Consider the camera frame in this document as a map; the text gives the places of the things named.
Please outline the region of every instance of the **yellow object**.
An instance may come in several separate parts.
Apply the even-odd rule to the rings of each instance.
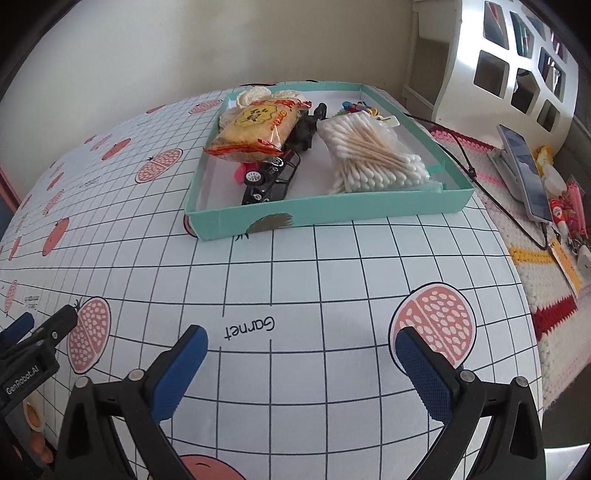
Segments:
[[[257,162],[282,154],[281,147],[300,117],[298,99],[256,100],[203,151],[237,162]]]
[[[554,256],[556,263],[558,263],[558,266],[562,270],[562,273],[566,277],[566,280],[569,282],[570,288],[572,288],[574,295],[578,296],[581,288],[583,287],[583,282],[581,281],[577,271],[574,269],[570,258],[568,258],[566,255],[564,248],[562,248],[562,245],[560,245],[556,238],[553,238],[550,241],[550,251]]]
[[[552,147],[543,145],[534,152],[535,166],[538,167],[540,176],[544,175],[544,165],[554,165],[554,158],[552,157]]]
[[[552,256],[542,250],[509,247],[509,255],[515,263],[551,264],[554,262]]]

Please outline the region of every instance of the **knitted blanket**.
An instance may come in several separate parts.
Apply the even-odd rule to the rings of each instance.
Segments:
[[[435,128],[431,134],[466,165],[448,132]],[[486,155],[493,147],[460,134],[457,136],[476,170],[478,181],[543,244],[539,225],[527,218],[525,206],[511,196]],[[575,298],[551,254],[536,247],[478,187],[475,191],[499,229],[523,283],[538,340],[546,409],[591,362],[591,285],[584,284],[579,297]],[[568,254],[576,267],[576,260],[570,252]]]

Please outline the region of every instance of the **yellow label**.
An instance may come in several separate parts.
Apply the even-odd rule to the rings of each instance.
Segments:
[[[250,106],[234,120],[234,125],[249,127],[264,124],[273,118],[273,114],[277,113],[277,110],[275,105]]]
[[[550,251],[554,256],[556,263],[558,263],[558,266],[562,270],[562,273],[566,277],[566,280],[569,282],[570,288],[573,290],[574,295],[578,296],[583,283],[581,282],[579,274],[575,270],[573,263],[570,261],[570,258],[568,258],[566,252],[564,251],[564,248],[562,248],[562,245],[560,245],[556,238],[553,238],[550,241]]]

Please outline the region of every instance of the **black toy car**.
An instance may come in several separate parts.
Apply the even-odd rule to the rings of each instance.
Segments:
[[[246,190],[243,205],[283,200],[300,165],[300,156],[293,150],[275,157],[268,163],[261,163],[256,170],[244,174]]]

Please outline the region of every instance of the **snack package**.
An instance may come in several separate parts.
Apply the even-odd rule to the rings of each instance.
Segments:
[[[281,147],[300,116],[292,98],[252,102],[203,150],[224,160],[261,162],[281,155]]]

